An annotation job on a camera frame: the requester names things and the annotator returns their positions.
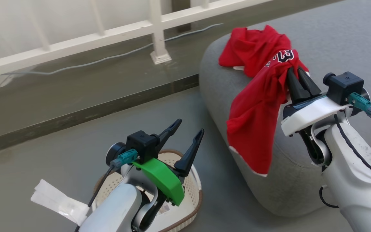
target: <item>gray ottoman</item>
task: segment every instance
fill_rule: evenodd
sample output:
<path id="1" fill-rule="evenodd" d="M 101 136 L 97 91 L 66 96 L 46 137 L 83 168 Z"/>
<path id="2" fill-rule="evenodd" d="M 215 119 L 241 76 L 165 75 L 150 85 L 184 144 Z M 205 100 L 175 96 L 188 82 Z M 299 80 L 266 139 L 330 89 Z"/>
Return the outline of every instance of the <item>gray ottoman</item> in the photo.
<path id="1" fill-rule="evenodd" d="M 371 96 L 371 1 L 347 0 L 249 28 L 263 29 L 266 24 L 287 34 L 322 91 L 327 90 L 322 84 L 326 73 L 350 71 L 365 79 Z M 242 71 L 218 65 L 228 38 L 226 35 L 208 47 L 200 67 L 202 97 L 226 142 L 231 102 L 251 80 Z M 361 113 L 350 123 L 371 145 L 371 119 Z M 321 169 L 311 164 L 300 136 L 285 137 L 280 124 L 266 178 L 252 173 L 240 156 L 231 153 L 256 199 L 272 213 L 296 217 L 324 206 L 318 194 L 324 184 Z"/>

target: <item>railing base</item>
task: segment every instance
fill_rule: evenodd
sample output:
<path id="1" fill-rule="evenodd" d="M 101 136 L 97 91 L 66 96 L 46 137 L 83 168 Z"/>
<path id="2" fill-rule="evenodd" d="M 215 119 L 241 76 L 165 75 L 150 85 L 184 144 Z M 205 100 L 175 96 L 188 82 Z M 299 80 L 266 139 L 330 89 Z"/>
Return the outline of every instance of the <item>railing base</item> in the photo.
<path id="1" fill-rule="evenodd" d="M 150 53 L 150 56 L 153 59 L 154 64 L 164 63 L 164 62 L 172 60 L 171 56 L 168 54 L 167 51 L 166 51 L 165 54 L 163 54 L 161 56 L 157 56 L 156 52 L 153 51 L 152 53 Z"/>

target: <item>black cable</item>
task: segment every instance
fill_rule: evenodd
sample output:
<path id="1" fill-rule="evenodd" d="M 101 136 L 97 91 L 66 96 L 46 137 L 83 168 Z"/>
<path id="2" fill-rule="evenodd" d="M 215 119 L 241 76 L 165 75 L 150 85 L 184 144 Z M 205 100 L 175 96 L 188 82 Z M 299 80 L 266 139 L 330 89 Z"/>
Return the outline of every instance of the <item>black cable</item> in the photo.
<path id="1" fill-rule="evenodd" d="M 327 203 L 327 202 L 323 199 L 323 186 L 320 187 L 320 190 L 319 190 L 319 196 L 320 196 L 320 200 L 321 200 L 325 205 L 327 205 L 328 207 L 332 207 L 332 208 L 338 208 L 338 207 L 339 207 L 339 206 L 331 205 L 331 204 Z"/>
<path id="2" fill-rule="evenodd" d="M 337 128 L 339 128 L 340 134 L 344 138 L 344 140 L 346 141 L 346 144 L 349 145 L 349 147 L 353 150 L 353 152 L 355 153 L 355 155 L 357 157 L 359 157 L 359 159 L 362 160 L 362 162 L 366 165 L 366 167 L 368 167 L 370 169 L 370 171 L 371 171 L 370 164 L 367 163 L 367 161 L 359 154 L 359 152 L 353 146 L 352 142 L 350 142 L 349 138 L 347 138 L 346 134 L 344 133 L 343 128 L 340 126 L 340 123 L 339 123 L 337 114 L 334 115 L 334 119 L 336 120 Z"/>
<path id="3" fill-rule="evenodd" d="M 109 173 L 112 171 L 113 168 L 114 168 L 114 165 L 109 166 L 108 171 L 104 174 L 103 179 L 101 180 L 98 188 L 95 190 L 94 194 L 92 195 L 91 200 L 90 200 L 90 202 L 87 205 L 88 207 L 91 207 L 92 203 L 95 200 L 95 197 L 98 195 L 98 192 L 100 191 L 101 186 L 103 186 L 104 181 L 107 179 L 107 176 L 109 175 Z M 79 230 L 80 230 L 80 226 L 77 225 L 77 227 L 75 228 L 74 232 L 78 232 Z"/>

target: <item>laundry basket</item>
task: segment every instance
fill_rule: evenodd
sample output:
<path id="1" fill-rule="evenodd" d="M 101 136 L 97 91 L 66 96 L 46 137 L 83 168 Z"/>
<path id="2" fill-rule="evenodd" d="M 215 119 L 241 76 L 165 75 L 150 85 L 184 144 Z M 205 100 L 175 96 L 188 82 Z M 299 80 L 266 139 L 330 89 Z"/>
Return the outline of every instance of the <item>laundry basket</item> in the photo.
<path id="1" fill-rule="evenodd" d="M 183 154 L 176 150 L 162 150 L 158 155 L 158 159 L 173 166 L 182 156 Z M 118 173 L 112 173 L 106 178 L 92 204 L 93 211 L 103 203 L 109 193 L 118 186 L 121 180 L 122 175 Z M 200 209 L 203 196 L 200 178 L 194 165 L 191 167 L 190 174 L 184 179 L 184 193 L 184 200 L 179 207 L 172 206 L 171 203 L 167 202 L 162 205 L 147 232 L 177 232 L 188 226 L 194 220 L 197 211 Z M 152 198 L 152 195 L 149 193 L 146 194 L 149 198 Z"/>

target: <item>concrete floor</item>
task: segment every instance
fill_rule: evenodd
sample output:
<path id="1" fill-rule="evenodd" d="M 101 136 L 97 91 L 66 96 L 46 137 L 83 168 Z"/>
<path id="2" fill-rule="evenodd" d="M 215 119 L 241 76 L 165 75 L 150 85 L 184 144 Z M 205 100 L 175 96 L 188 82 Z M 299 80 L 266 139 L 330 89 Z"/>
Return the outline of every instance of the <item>concrete floor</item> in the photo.
<path id="1" fill-rule="evenodd" d="M 178 118 L 183 123 L 165 148 L 184 152 L 200 128 L 206 131 L 195 159 L 203 204 L 184 232 L 352 231 L 338 209 L 323 208 L 301 218 L 281 218 L 259 205 L 199 89 L 192 88 L 0 151 L 0 232 L 74 231 L 71 221 L 30 201 L 40 179 L 87 203 L 95 182 L 107 170 L 105 154 L 112 144 L 125 141 L 127 135 L 138 130 L 159 133 Z"/>

